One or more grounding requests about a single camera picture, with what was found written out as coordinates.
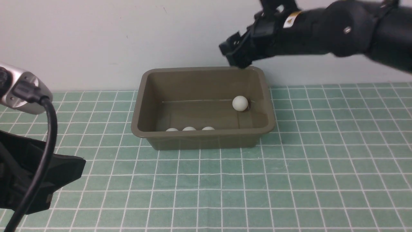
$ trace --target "white wall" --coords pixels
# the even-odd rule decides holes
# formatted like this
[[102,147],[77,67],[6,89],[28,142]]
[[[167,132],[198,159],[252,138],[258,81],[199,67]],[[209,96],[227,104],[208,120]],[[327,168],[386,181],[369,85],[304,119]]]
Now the white wall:
[[[299,0],[304,9],[333,0]],[[0,60],[56,90],[137,89],[153,68],[227,66],[218,45],[253,22],[258,0],[1,0]],[[412,0],[403,0],[412,5]],[[254,63],[271,84],[409,81],[363,57]]]

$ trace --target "cutting mat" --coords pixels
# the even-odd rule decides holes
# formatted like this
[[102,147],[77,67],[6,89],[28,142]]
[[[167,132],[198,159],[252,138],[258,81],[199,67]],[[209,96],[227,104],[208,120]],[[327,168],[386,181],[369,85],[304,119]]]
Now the cutting mat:
[[[412,231],[410,83],[271,93],[257,147],[168,152],[132,135],[136,91],[55,93],[57,153],[86,168],[18,231]],[[0,111],[0,130],[45,138],[45,115]]]

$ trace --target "yellow label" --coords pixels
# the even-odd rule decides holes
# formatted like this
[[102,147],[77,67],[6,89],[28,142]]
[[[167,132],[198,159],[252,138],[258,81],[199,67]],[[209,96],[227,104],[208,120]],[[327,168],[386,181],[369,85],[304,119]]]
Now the yellow label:
[[291,28],[293,24],[295,23],[296,17],[301,13],[302,11],[297,11],[293,12],[289,15],[289,17],[286,19],[285,24],[283,25],[283,28]]

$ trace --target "brown plastic tray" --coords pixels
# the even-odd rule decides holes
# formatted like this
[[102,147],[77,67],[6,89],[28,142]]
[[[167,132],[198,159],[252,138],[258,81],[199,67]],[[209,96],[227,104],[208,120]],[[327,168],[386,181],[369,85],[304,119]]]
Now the brown plastic tray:
[[[249,99],[249,110],[233,109],[239,95]],[[182,131],[187,126],[197,130]],[[215,130],[202,130],[206,126]],[[142,77],[131,123],[133,134],[156,150],[254,147],[274,127],[265,75],[256,67],[150,70]]]

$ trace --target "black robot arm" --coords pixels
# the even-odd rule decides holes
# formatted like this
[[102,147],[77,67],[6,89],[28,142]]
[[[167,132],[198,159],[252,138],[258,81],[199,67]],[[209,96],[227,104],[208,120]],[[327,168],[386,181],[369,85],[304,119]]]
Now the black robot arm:
[[302,11],[295,0],[260,0],[263,10],[243,35],[220,44],[231,66],[277,55],[363,54],[412,73],[412,8],[399,0],[338,0],[327,8]]

